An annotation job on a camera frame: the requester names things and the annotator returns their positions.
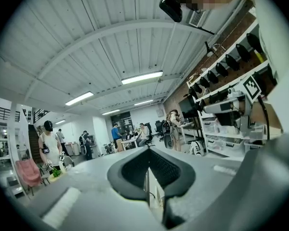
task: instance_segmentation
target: white tank top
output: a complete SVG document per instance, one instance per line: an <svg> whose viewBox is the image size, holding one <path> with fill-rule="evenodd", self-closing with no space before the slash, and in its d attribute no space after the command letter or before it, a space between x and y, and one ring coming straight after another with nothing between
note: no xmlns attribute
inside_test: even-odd
<svg viewBox="0 0 289 231"><path fill-rule="evenodd" d="M49 153L44 154L47 159L51 160L53 166L59 166L59 149L57 135L50 132L50 135L42 133L40 138L44 141L45 145L49 149Z"/></svg>

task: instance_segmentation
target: fluorescent light fixture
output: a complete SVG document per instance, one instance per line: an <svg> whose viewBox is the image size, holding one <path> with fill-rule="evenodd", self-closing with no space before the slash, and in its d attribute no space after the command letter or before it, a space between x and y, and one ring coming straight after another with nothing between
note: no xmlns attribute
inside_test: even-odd
<svg viewBox="0 0 289 231"><path fill-rule="evenodd" d="M144 80L144 79L151 79L151 78L156 78L156 77L161 77L163 75L163 71L157 71L157 72L153 72L150 74L145 74L145 75L138 75L138 76L134 76L131 78L126 78L122 80L122 84L126 85L126 84L130 84L136 81L140 81L140 80Z"/></svg>
<svg viewBox="0 0 289 231"><path fill-rule="evenodd" d="M60 123L62 123L62 122L65 122L65 120L58 121L58 122L56 122L56 124L60 124Z"/></svg>
<svg viewBox="0 0 289 231"><path fill-rule="evenodd" d="M93 96L93 95L94 95L94 94L89 91L89 92L87 92L87 93L85 93L85 94L83 94L83 95L81 95L81 96L79 96L79 97L77 97L77 98L74 98L73 100L67 102L66 105L70 106L70 105L75 104L75 103L77 103L77 102L79 102L79 101L81 101L81 100L84 100L84 99L86 99L86 98L89 98L89 97L91 97L91 96Z"/></svg>
<svg viewBox="0 0 289 231"><path fill-rule="evenodd" d="M120 110L114 110L114 111L110 111L110 112L107 112L107 113L104 113L104 114L102 114L102 115L108 115L108 114L112 114L112 113L115 113L115 112L118 112L118 111L120 111Z"/></svg>
<svg viewBox="0 0 289 231"><path fill-rule="evenodd" d="M141 102L141 103L135 103L134 105L138 106L138 105L142 105L142 104L149 103L149 102L152 102L152 101L153 101L153 99L152 100L148 100L148 101L144 101L144 102Z"/></svg>

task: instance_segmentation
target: curved ceiling arch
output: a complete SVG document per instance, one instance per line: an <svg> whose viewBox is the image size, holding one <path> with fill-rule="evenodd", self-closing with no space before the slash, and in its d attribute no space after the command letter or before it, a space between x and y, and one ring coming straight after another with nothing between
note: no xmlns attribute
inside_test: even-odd
<svg viewBox="0 0 289 231"><path fill-rule="evenodd" d="M62 51L60 51L56 56L54 56L43 68L33 83L29 86L28 91L25 95L25 101L30 97L31 93L35 89L36 85L38 84L39 80L43 79L46 74L51 71L59 62L61 62L65 57L69 54L73 53L74 51L78 50L79 48L85 46L86 44L98 40L100 38L122 32L122 31L129 31L133 29L140 29L140 28L172 28L173 22L170 20L161 20L161 19L141 19L141 20L133 20L133 21L125 21L116 23L110 26L105 26L101 29L93 31L78 40L74 41L67 47L65 47ZM189 24L179 23L176 25L176 29L184 30L189 32L196 32L200 35L204 36L211 36L212 34L201 30L196 27L192 27Z"/></svg>

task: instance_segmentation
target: person in blue shirt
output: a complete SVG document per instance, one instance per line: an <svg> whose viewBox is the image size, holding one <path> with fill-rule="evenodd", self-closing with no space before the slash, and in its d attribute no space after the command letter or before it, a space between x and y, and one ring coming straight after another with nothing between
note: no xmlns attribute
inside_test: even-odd
<svg viewBox="0 0 289 231"><path fill-rule="evenodd" d="M118 139L121 139L121 136L122 136L122 135L119 133L117 123L115 123L115 124L114 124L114 127L111 129L111 134L112 134L112 138L114 139L115 148L117 149L117 148L118 148L117 140L118 140Z"/></svg>

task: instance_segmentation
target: green plant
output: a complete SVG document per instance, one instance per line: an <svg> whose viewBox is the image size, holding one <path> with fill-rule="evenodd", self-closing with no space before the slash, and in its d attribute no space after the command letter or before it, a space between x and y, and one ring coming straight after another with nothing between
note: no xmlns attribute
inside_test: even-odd
<svg viewBox="0 0 289 231"><path fill-rule="evenodd" d="M59 175L61 175L61 170L58 170L56 168L53 169L53 177L58 177Z"/></svg>

